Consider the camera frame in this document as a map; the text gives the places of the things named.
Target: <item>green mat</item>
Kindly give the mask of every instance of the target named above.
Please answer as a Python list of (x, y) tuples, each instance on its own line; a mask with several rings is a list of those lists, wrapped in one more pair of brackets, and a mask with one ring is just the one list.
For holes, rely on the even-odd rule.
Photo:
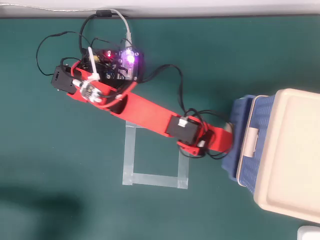
[[(44, 37), (79, 31), (82, 22), (0, 20), (1, 240), (295, 239), (303, 220), (260, 209), (208, 157), (190, 161), (188, 190), (122, 185), (125, 122), (58, 92), (36, 67)], [(320, 16), (129, 24), (149, 72), (162, 64), (182, 69), (186, 108), (228, 114), (246, 94), (320, 92)], [(120, 20), (96, 19), (84, 34), (119, 42), (125, 29)], [(80, 57), (75, 34), (49, 39), (39, 52), (48, 73), (63, 57)], [(178, 84), (168, 69), (134, 92), (181, 114)], [(134, 171), (175, 176), (177, 168), (175, 140), (139, 129)]]

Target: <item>clear tape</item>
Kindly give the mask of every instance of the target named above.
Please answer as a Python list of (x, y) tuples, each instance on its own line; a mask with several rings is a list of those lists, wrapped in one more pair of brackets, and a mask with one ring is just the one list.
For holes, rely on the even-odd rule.
[(123, 185), (143, 184), (152, 186), (188, 189), (189, 157), (179, 151), (177, 176), (162, 176), (145, 173), (134, 173), (136, 130), (143, 128), (127, 121), (125, 123)]

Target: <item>wire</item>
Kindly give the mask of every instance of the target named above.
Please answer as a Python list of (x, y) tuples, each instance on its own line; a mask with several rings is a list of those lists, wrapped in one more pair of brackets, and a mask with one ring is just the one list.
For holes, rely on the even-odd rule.
[[(82, 24), (82, 26), (81, 26), (81, 28), (80, 28), (80, 34), (82, 34), (83, 32), (84, 32), (84, 29), (85, 29), (85, 26), (86, 26), (86, 24), (87, 24), (87, 22), (90, 20), (90, 19), (93, 19), (94, 17), (97, 17), (98, 16), (98, 14), (92, 14), (92, 15), (90, 15), (90, 16), (88, 16), (85, 20), (84, 20), (84, 22), (83, 22), (83, 24)], [(82, 55), (85, 55), (86, 54), (86, 50), (84, 49), (84, 48), (82, 48), (82, 38), (81, 38), (81, 36), (79, 36), (79, 49), (80, 49), (80, 53), (82, 54)]]
[(45, 40), (47, 40), (48, 38), (53, 38), (53, 37), (60, 37), (62, 35), (65, 35), (65, 34), (68, 34), (68, 33), (72, 33), (72, 34), (78, 34), (81, 38), (84, 38), (89, 44), (90, 42), (88, 41), (87, 38), (85, 38), (82, 34), (80, 34), (79, 32), (76, 32), (76, 31), (63, 31), (63, 32), (60, 32), (60, 33), (56, 33), (56, 34), (51, 34), (49, 36), (46, 36), (39, 44), (38, 48), (36, 49), (36, 53), (35, 53), (35, 61), (36, 61), (36, 66), (38, 67), (39, 71), (45, 75), (45, 76), (52, 76), (53, 73), (44, 73), (40, 66), (39, 66), (39, 61), (38, 61), (38, 53), (39, 53), (39, 49), (41, 47), (41, 45), (44, 43)]
[(107, 40), (101, 39), (101, 38), (99, 38), (99, 37), (95, 37), (95, 38), (92, 40), (92, 42), (91, 42), (91, 44), (90, 44), (90, 47), (93, 46), (93, 44), (94, 44), (94, 42), (95, 42), (96, 40), (101, 41), (101, 42), (105, 42), (105, 43), (108, 43), (108, 44), (112, 44), (112, 45), (114, 45), (116, 48), (120, 49), (120, 46), (119, 46), (118, 44), (113, 43), (113, 42), (111, 42), (111, 41), (107, 41)]
[(93, 12), (97, 10), (105, 10), (105, 8), (103, 7), (85, 8), (85, 9), (54, 9), (54, 8), (47, 8), (42, 6), (26, 5), (26, 4), (11, 3), (11, 2), (2, 2), (0, 3), (0, 6), (23, 7), (28, 9), (38, 9), (38, 10), (49, 11), (49, 12), (64, 12), (64, 13), (85, 13), (85, 12)]
[(80, 61), (80, 62), (81, 62), (81, 59), (76, 58), (76, 57), (64, 57), (64, 58), (62, 58), (61, 61), (60, 61), (60, 68), (61, 68), (62, 72), (63, 72), (65, 75), (67, 75), (68, 77), (70, 77), (70, 78), (72, 78), (72, 79), (77, 79), (77, 80), (79, 80), (79, 81), (82, 82), (83, 80), (81, 79), (81, 77), (73, 76), (72, 74), (68, 73), (68, 72), (65, 70), (65, 68), (64, 68), (64, 61), (67, 60), (67, 59), (75, 59), (75, 60), (78, 60), (78, 61)]
[(175, 68), (180, 76), (180, 84), (179, 84), (179, 88), (178, 88), (178, 103), (180, 108), (183, 111), (183, 114), (186, 114), (186, 108), (185, 108), (185, 104), (184, 104), (184, 99), (183, 99), (183, 84), (184, 84), (184, 75), (181, 71), (181, 69), (179, 67), (177, 67), (174, 64), (164, 64), (159, 66), (158, 68), (156, 68), (149, 76), (145, 77), (140, 83), (146, 83), (151, 81), (152, 79), (154, 79), (158, 74), (160, 74), (161, 72), (163, 72), (165, 69), (168, 68)]
[(129, 39), (131, 42), (131, 32), (128, 25), (127, 20), (125, 17), (116, 9), (113, 8), (86, 8), (86, 9), (54, 9), (54, 8), (47, 8), (42, 6), (33, 6), (33, 5), (26, 5), (26, 4), (20, 4), (20, 3), (11, 3), (11, 2), (2, 2), (0, 3), (0, 6), (13, 6), (13, 7), (23, 7), (23, 8), (29, 8), (29, 9), (38, 9), (43, 11), (49, 11), (49, 12), (64, 12), (64, 13), (83, 13), (83, 12), (93, 12), (93, 11), (99, 11), (99, 10), (110, 10), (117, 14), (124, 22), (125, 28), (126, 28), (126, 38)]
[[(201, 114), (210, 114), (210, 115), (216, 116), (216, 117), (220, 118), (221, 120), (225, 121), (231, 128), (232, 142), (234, 142), (234, 126), (229, 122), (229, 119), (228, 119), (228, 117), (226, 115), (224, 115), (221, 112), (217, 112), (217, 111), (214, 111), (214, 110), (211, 110), (211, 109), (201, 110), (198, 113), (200, 115)], [(206, 154), (209, 157), (211, 157), (212, 159), (220, 160), (220, 159), (223, 159), (224, 157), (226, 157), (229, 154), (229, 152), (230, 152), (232, 147), (233, 146), (231, 146), (230, 148), (228, 148), (228, 149), (226, 149), (226, 150), (224, 150), (222, 152), (219, 152), (217, 154), (211, 154), (210, 150), (207, 149), (206, 150)]]
[[(130, 32), (130, 29), (129, 29), (129, 25), (128, 25), (128, 22), (127, 22), (127, 20), (125, 19), (125, 17), (118, 11), (118, 10), (115, 10), (115, 9), (112, 9), (112, 8), (106, 8), (106, 9), (104, 9), (105, 11), (103, 11), (103, 10), (97, 10), (96, 11), (96, 13), (95, 14), (92, 14), (92, 15), (90, 15), (90, 16), (88, 16), (85, 20), (84, 20), (84, 22), (83, 22), (83, 24), (82, 24), (82, 26), (81, 26), (81, 29), (80, 29), (80, 34), (83, 34), (83, 32), (84, 32), (84, 29), (85, 29), (85, 26), (86, 26), (86, 24), (89, 22), (89, 20), (91, 20), (91, 19), (94, 19), (94, 18), (96, 18), (96, 17), (112, 17), (114, 14), (116, 14), (116, 15), (118, 15), (122, 20), (123, 20), (123, 22), (124, 22), (124, 25), (125, 25), (125, 28), (126, 28), (126, 37), (130, 40), (130, 42), (131, 42), (131, 32)], [(86, 51), (85, 51), (85, 49), (84, 48), (82, 48), (82, 39), (81, 39), (81, 37), (79, 37), (79, 49), (80, 49), (80, 52), (81, 52), (81, 54), (85, 54), (86, 53)]]

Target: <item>black cable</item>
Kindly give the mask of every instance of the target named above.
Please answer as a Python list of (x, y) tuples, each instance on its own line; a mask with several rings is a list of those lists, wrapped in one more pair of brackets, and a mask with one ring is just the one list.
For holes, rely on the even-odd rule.
[(179, 67), (177, 67), (174, 64), (164, 64), (156, 68), (149, 76), (145, 77), (140, 83), (146, 83), (151, 81), (153, 78), (155, 78), (158, 74), (160, 74), (162, 71), (164, 71), (167, 68), (175, 68), (177, 69), (179, 76), (180, 76), (180, 84), (178, 88), (178, 103), (180, 108), (183, 111), (183, 114), (186, 114), (186, 108), (184, 104), (184, 99), (183, 99), (183, 84), (184, 84), (184, 75)]
[[(201, 110), (198, 113), (200, 115), (201, 114), (210, 114), (210, 115), (216, 116), (216, 117), (220, 118), (221, 120), (223, 120), (224, 122), (226, 122), (231, 128), (232, 142), (234, 142), (234, 126), (229, 122), (229, 118), (226, 115), (224, 115), (221, 112), (217, 112), (217, 111), (214, 111), (214, 110), (211, 110), (211, 109)], [(222, 152), (217, 153), (217, 154), (211, 154), (210, 150), (207, 149), (206, 154), (208, 154), (208, 156), (211, 157), (212, 159), (220, 160), (220, 159), (223, 159), (224, 157), (226, 157), (229, 154), (231, 148), (232, 148), (232, 146), (230, 148), (222, 151)]]
[(93, 46), (93, 44), (94, 44), (94, 42), (95, 42), (96, 40), (101, 41), (101, 42), (105, 42), (105, 43), (108, 43), (108, 44), (112, 44), (113, 46), (115, 46), (115, 47), (118, 48), (118, 49), (121, 48), (118, 44), (116, 44), (116, 43), (114, 43), (114, 42), (111, 42), (111, 41), (107, 41), (107, 40), (101, 39), (101, 38), (99, 38), (99, 37), (95, 37), (95, 38), (92, 40), (92, 42), (91, 42), (91, 44), (90, 44), (90, 47), (91, 47), (91, 48), (92, 48), (92, 46)]
[(63, 32), (60, 32), (60, 33), (51, 34), (51, 35), (49, 35), (49, 36), (46, 36), (46, 37), (40, 42), (38, 48), (36, 49), (36, 53), (35, 53), (36, 65), (37, 65), (39, 71), (40, 71), (43, 75), (45, 75), (45, 76), (52, 76), (53, 73), (50, 73), (50, 74), (44, 73), (44, 72), (41, 70), (40, 66), (39, 66), (38, 53), (39, 53), (39, 49), (40, 49), (41, 45), (42, 45), (42, 44), (44, 43), (44, 41), (47, 40), (48, 38), (60, 37), (60, 36), (62, 36), (62, 35), (69, 34), (69, 33), (78, 34), (80, 38), (84, 38), (84, 39), (90, 44), (90, 42), (88, 41), (87, 38), (85, 38), (82, 34), (80, 34), (79, 32), (76, 32), (76, 31), (63, 31)]
[[(88, 17), (84, 20), (84, 22), (83, 22), (83, 24), (82, 24), (82, 26), (81, 26), (81, 28), (80, 28), (79, 33), (82, 34), (82, 33), (84, 32), (84, 29), (85, 29), (85, 26), (86, 26), (87, 22), (89, 22), (89, 20), (91, 20), (91, 19), (93, 19), (94, 17), (97, 17), (97, 16), (98, 16), (97, 13), (88, 16)], [(82, 55), (85, 55), (85, 54), (86, 54), (86, 50), (82, 48), (82, 38), (81, 38), (81, 37), (79, 37), (79, 49), (80, 49), (80, 53), (81, 53)]]
[[(90, 15), (90, 16), (88, 16), (85, 20), (84, 20), (84, 22), (83, 22), (83, 24), (82, 24), (82, 26), (81, 26), (81, 28), (80, 28), (80, 34), (83, 34), (83, 32), (84, 32), (84, 29), (85, 29), (85, 26), (86, 26), (86, 24), (89, 22), (89, 20), (91, 20), (91, 19), (94, 19), (95, 17), (97, 17), (97, 18), (110, 18), (110, 17), (112, 17), (112, 16), (117, 16), (118, 14), (116, 14), (116, 13), (114, 13), (114, 12), (111, 12), (111, 10), (97, 10), (96, 12), (95, 12), (95, 14), (92, 14), (92, 15)], [(80, 53), (82, 54), (82, 55), (84, 55), (84, 54), (86, 54), (86, 50), (84, 49), (84, 48), (82, 48), (82, 39), (81, 39), (81, 37), (79, 37), (79, 49), (80, 49)]]
[(81, 61), (81, 59), (79, 58), (76, 58), (76, 57), (64, 57), (61, 59), (60, 61), (60, 68), (62, 70), (62, 72), (67, 75), (68, 77), (72, 78), (72, 79), (77, 79), (79, 81), (83, 81), (80, 77), (76, 77), (76, 76), (72, 76), (70, 73), (66, 72), (65, 68), (64, 68), (64, 61), (67, 60), (67, 59), (75, 59), (75, 60), (78, 60), (78, 61)]

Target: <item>connector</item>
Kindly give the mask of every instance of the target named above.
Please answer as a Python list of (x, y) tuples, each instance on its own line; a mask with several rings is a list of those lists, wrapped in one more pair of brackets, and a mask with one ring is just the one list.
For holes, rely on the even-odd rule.
[(188, 123), (188, 117), (187, 117), (187, 116), (182, 116), (182, 117), (180, 117), (180, 119), (179, 119), (178, 126), (184, 128), (184, 127), (187, 125), (187, 123)]
[(111, 18), (112, 11), (111, 10), (97, 10), (95, 12), (96, 16), (99, 18)]

